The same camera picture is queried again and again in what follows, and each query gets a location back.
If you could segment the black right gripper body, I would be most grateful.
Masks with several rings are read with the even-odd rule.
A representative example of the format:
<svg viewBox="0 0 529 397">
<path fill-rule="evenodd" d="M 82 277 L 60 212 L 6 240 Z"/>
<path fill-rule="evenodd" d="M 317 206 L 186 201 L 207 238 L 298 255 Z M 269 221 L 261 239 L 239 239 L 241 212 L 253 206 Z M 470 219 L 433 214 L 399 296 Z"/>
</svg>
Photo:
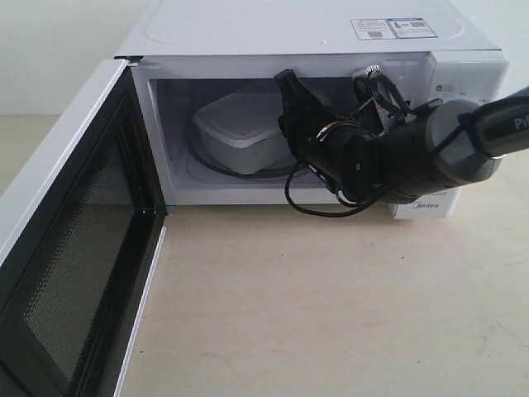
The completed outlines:
<svg viewBox="0 0 529 397">
<path fill-rule="evenodd" d="M 381 184 L 381 138 L 373 132 L 322 106 L 284 105 L 278 123 L 296 160 L 348 201 L 365 201 Z"/>
</svg>

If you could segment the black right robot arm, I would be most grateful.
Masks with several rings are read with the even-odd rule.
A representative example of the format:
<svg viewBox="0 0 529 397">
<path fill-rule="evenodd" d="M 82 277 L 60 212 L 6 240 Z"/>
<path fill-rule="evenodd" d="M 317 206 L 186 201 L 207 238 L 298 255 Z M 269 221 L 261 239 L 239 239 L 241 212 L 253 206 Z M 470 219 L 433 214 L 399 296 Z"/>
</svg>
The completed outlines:
<svg viewBox="0 0 529 397">
<path fill-rule="evenodd" d="M 505 155 L 528 147 L 526 89 L 486 104 L 436 98 L 413 108 L 378 68 L 355 81 L 377 112 L 393 119 L 391 127 L 365 127 L 325 105 L 291 69 L 274 77 L 288 148 L 349 206 L 412 203 L 478 183 L 495 173 Z"/>
</svg>

